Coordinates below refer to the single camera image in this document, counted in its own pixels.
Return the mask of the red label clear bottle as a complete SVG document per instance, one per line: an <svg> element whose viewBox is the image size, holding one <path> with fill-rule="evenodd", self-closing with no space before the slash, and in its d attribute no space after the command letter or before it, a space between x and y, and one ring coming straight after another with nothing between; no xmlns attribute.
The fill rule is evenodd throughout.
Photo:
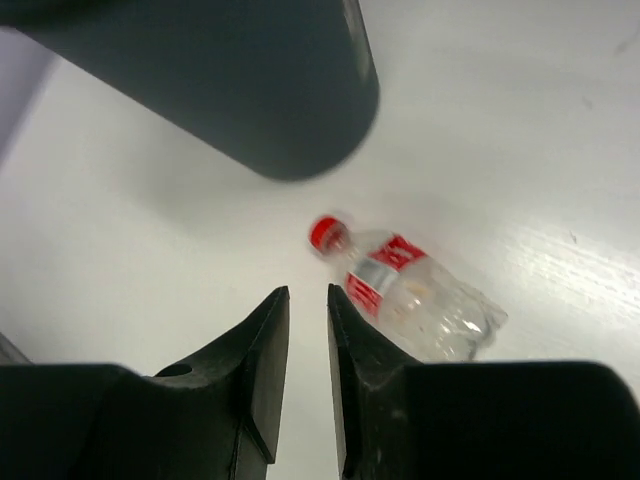
<svg viewBox="0 0 640 480"><path fill-rule="evenodd" d="M507 313L404 236L352 231L323 215L309 242L360 315L422 362L464 362L489 346Z"/></svg>

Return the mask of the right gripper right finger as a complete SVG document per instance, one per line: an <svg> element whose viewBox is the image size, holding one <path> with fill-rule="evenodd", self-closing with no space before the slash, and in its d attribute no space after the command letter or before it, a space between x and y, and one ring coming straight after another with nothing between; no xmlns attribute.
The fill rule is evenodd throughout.
<svg viewBox="0 0 640 480"><path fill-rule="evenodd" d="M343 479L635 479L639 407L585 361L433 363L406 354L330 286Z"/></svg>

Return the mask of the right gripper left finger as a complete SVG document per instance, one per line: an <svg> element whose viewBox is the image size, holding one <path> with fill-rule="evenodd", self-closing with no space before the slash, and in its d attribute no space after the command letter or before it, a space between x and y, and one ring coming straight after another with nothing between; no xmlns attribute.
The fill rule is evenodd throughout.
<svg viewBox="0 0 640 480"><path fill-rule="evenodd" d="M1 344L5 479L262 479L275 462L289 291L153 376L36 365Z"/></svg>

